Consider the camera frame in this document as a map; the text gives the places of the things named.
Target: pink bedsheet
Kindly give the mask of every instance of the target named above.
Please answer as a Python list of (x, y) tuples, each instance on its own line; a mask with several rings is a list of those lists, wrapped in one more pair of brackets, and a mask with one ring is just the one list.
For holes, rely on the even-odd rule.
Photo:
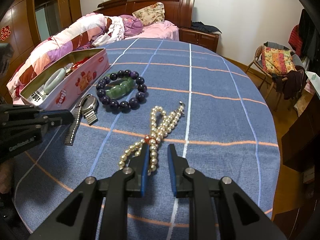
[(179, 41), (179, 28), (169, 21), (153, 23), (143, 27), (142, 33), (125, 39), (135, 38), (160, 38), (172, 41)]

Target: pearl necklace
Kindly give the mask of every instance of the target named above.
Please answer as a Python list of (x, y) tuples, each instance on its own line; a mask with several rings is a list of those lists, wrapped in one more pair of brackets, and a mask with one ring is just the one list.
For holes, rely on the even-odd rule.
[[(169, 133), (178, 125), (178, 121), (182, 115), (184, 115), (184, 106), (185, 104), (179, 101), (180, 106), (177, 110), (172, 111), (167, 115), (166, 111), (163, 110), (161, 106), (155, 106), (151, 109), (150, 112), (150, 134), (145, 135), (144, 139), (141, 139), (139, 142), (135, 142), (133, 145), (130, 145), (128, 149), (120, 156), (120, 161), (118, 166), (120, 169), (123, 169), (125, 166), (125, 161), (128, 157), (134, 153), (134, 156), (137, 157), (141, 154), (142, 145), (144, 143), (149, 144), (150, 150), (150, 163), (148, 168), (148, 176), (151, 175), (151, 172), (156, 171), (158, 163), (158, 147), (163, 138), (166, 138)], [(156, 124), (156, 113), (160, 112), (162, 116), (161, 123), (157, 127)]]

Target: pink tin box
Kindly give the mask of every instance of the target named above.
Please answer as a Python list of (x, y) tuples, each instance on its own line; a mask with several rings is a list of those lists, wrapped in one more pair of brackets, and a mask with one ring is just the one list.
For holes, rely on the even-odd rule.
[[(48, 95), (44, 95), (44, 84), (57, 70), (86, 57), (89, 57), (86, 62), (66, 76)], [(70, 52), (52, 63), (26, 85), (20, 92), (21, 99), (27, 105), (39, 106), (45, 110), (69, 109), (108, 68), (110, 64), (105, 49)]]

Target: wooden wardrobe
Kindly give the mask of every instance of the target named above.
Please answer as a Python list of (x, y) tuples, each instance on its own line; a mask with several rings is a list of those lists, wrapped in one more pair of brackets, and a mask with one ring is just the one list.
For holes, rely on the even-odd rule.
[[(25, 62), (33, 49), (41, 42), (40, 33), (36, 21), (37, 6), (48, 3), (47, 0), (15, 0), (4, 18), (0, 22), (0, 30), (9, 26), (10, 35), (0, 42), (10, 43), (14, 54), (10, 62), (9, 70), (4, 78), (0, 79), (0, 99), (12, 103), (12, 98), (6, 87), (9, 79), (16, 69)], [(80, 0), (52, 0), (56, 4), (57, 23), (51, 24), (53, 32), (70, 26), (81, 15)]]

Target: wooden floor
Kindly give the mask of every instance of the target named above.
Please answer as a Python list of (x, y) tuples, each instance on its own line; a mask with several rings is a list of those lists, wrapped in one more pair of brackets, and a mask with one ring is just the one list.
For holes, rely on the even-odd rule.
[[(262, 80), (259, 77), (249, 72), (247, 74), (257, 87), (261, 84)], [(263, 97), (266, 95), (266, 84), (263, 84), (260, 92), (263, 95)], [(289, 130), (290, 126), (297, 120), (298, 115), (294, 109), (290, 111), (288, 110), (290, 101), (283, 100), (283, 98), (280, 101), (278, 110), (274, 111), (276, 102), (277, 93), (273, 89), (270, 96), (267, 98), (267, 105), (271, 110), (276, 127), (276, 134), (281, 156), (281, 165), (278, 183), (276, 187), (276, 194), (273, 201), (272, 219), (274, 218), (275, 214), (295, 209), (297, 207), (300, 207), (304, 203), (302, 174), (300, 172), (288, 168), (287, 166), (282, 165), (281, 137)]]

